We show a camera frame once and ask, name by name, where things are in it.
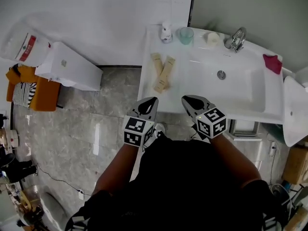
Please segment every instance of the soap dispenser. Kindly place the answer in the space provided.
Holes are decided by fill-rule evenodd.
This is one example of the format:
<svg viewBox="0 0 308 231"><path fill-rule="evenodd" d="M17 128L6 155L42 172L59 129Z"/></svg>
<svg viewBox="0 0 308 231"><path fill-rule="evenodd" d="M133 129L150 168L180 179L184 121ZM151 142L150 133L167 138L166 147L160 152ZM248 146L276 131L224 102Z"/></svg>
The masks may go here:
<svg viewBox="0 0 308 231"><path fill-rule="evenodd" d="M173 40L173 35L171 32L171 23L169 21L163 22L160 39L165 44L170 43Z"/></svg>

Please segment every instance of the marble floor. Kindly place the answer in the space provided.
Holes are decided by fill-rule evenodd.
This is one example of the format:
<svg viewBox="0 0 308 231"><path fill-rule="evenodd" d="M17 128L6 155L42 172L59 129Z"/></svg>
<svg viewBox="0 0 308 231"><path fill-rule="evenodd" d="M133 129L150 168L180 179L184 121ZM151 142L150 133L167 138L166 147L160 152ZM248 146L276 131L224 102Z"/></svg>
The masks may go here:
<svg viewBox="0 0 308 231"><path fill-rule="evenodd" d="M136 102L141 76L140 69L104 68L101 90L80 91L62 87L58 104L63 109L55 112L34 112L21 106L14 107L14 126L19 133L17 157L31 159L45 172L58 180L91 194L100 174L106 169L123 142L123 117ZM191 120L186 114L157 114L164 123L166 135L174 140L188 140L194 134ZM269 182L280 180L289 148L279 143L273 157L269 156L271 140L260 126L260 142L236 142L242 151L259 168L262 178ZM141 151L138 154L132 179L138 174ZM75 213L85 200L64 182L55 181L38 170L38 176L25 179L25 187L33 184L39 191L50 192L64 207L68 215Z"/></svg>

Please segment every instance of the sink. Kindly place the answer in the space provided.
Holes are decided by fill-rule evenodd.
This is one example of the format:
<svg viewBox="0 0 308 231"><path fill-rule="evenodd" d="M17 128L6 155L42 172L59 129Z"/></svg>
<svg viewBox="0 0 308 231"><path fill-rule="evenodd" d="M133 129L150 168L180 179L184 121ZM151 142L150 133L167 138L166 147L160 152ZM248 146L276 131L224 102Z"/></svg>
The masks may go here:
<svg viewBox="0 0 308 231"><path fill-rule="evenodd" d="M263 54L276 55L249 41L235 53L224 46L227 35L218 33L216 47L206 44L210 31L195 29L190 45L182 45L177 37L163 44L157 37L157 27L147 29L147 40L141 72L138 99L156 96L158 111L184 113L180 98L183 95L206 97L230 119L283 123L283 79L267 69ZM155 67L150 58L153 52L176 59L169 83L170 88L159 94L153 90Z"/></svg>

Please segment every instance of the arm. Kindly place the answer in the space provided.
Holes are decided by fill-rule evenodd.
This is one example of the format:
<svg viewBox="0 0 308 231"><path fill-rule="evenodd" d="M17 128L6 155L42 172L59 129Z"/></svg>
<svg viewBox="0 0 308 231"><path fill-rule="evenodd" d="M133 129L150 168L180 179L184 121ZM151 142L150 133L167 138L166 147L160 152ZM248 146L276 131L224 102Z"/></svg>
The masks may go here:
<svg viewBox="0 0 308 231"><path fill-rule="evenodd" d="M211 139L210 142L241 187L261 179L255 165L222 134Z"/></svg>
<svg viewBox="0 0 308 231"><path fill-rule="evenodd" d="M138 153L138 147L124 144L107 169L99 177L94 192L106 190L111 194L123 189L129 183Z"/></svg>

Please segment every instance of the chrome faucet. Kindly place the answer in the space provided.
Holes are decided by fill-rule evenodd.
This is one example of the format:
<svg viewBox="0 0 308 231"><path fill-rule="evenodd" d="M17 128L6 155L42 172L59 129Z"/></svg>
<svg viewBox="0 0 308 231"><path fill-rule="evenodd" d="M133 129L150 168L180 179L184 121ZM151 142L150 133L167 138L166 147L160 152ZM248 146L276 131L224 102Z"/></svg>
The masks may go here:
<svg viewBox="0 0 308 231"><path fill-rule="evenodd" d="M239 52L243 48L243 44L246 40L246 33L246 28L241 27L236 31L236 33L234 33L226 40L225 47L227 49L233 48L236 53Z"/></svg>

